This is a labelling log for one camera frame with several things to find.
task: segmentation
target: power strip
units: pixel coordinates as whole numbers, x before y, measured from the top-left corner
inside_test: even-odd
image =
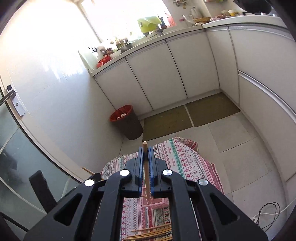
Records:
[[[252,219],[252,221],[254,222],[254,223],[257,223],[257,221],[258,221],[258,218],[257,217],[253,217],[253,218],[251,218]]]

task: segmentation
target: red bowl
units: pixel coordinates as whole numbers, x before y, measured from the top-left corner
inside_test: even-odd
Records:
[[[109,56],[109,55],[106,55],[104,58],[102,58],[100,61],[99,61],[99,63],[103,63],[103,64],[105,64],[105,63],[107,63],[108,61],[110,61],[111,60],[111,57]]]
[[[101,66],[103,66],[103,63],[100,63],[100,62],[98,62],[97,65],[96,65],[97,68],[99,68]]]

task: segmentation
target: wooden chopstick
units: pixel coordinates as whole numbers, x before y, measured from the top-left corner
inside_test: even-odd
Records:
[[[151,199],[150,193],[150,175],[149,175],[149,160],[148,160],[148,144],[147,141],[143,142],[143,162],[144,162],[144,177],[145,177],[145,189],[147,200]]]
[[[166,237],[166,238],[162,238],[162,239],[158,239],[157,241],[169,241],[169,240],[172,240],[173,237],[170,236],[170,237]]]
[[[156,229],[156,228],[161,228],[161,227],[169,226],[169,225],[171,225],[171,223],[166,223],[166,224],[163,224],[163,225],[159,225],[159,226],[151,227],[151,228],[146,228],[146,229],[136,229],[136,230],[132,230],[132,232]]]
[[[127,238],[124,239],[124,240],[139,240],[139,239],[142,239],[142,238],[149,238],[149,237],[165,234],[165,233],[170,232],[170,231],[172,231],[172,228],[161,229],[161,230],[157,230],[157,231],[153,231],[153,232],[149,232],[149,233],[144,233],[144,234],[141,234],[141,235],[127,236]]]
[[[168,232],[171,230],[172,228],[164,228],[164,229],[159,229],[159,230],[155,230],[152,232],[148,232],[148,233],[142,233],[142,234],[136,234],[136,235],[131,235],[131,236],[126,236],[127,238],[132,238],[132,237],[138,237],[138,236],[145,236],[145,235],[151,235],[151,234],[155,234],[155,233],[159,233],[159,232],[163,232],[165,230],[168,230]]]

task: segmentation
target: white cable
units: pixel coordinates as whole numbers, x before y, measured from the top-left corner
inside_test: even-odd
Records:
[[[71,176],[69,176],[68,179],[67,179],[67,181],[66,181],[66,184],[65,184],[65,187],[64,187],[64,190],[63,190],[63,193],[62,193],[62,197],[61,198],[63,198],[63,196],[66,195],[66,191],[68,189],[68,185],[69,185],[70,179],[71,179]]]
[[[280,211],[279,213],[260,213],[261,214],[267,214],[267,215],[277,215],[277,214],[280,214],[282,213],[283,211],[285,211],[294,201],[296,200],[296,198],[288,205],[286,206],[282,211]],[[251,219],[253,220],[256,216],[258,216],[259,213],[257,213],[254,217],[252,217]]]
[[[41,210],[40,208],[34,206],[32,203],[30,203],[29,201],[27,201],[26,199],[24,199],[22,196],[20,196],[15,190],[13,190],[1,177],[0,177],[0,181],[3,182],[3,184],[10,190],[12,191],[15,195],[17,195],[20,199],[22,199],[24,202],[28,203],[31,207],[37,209],[38,211],[47,214],[45,211]]]

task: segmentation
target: trash can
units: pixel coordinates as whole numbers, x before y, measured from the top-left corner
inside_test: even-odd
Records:
[[[143,133],[143,127],[138,120],[133,107],[128,104],[116,110],[111,116],[110,121],[128,138],[135,140]]]

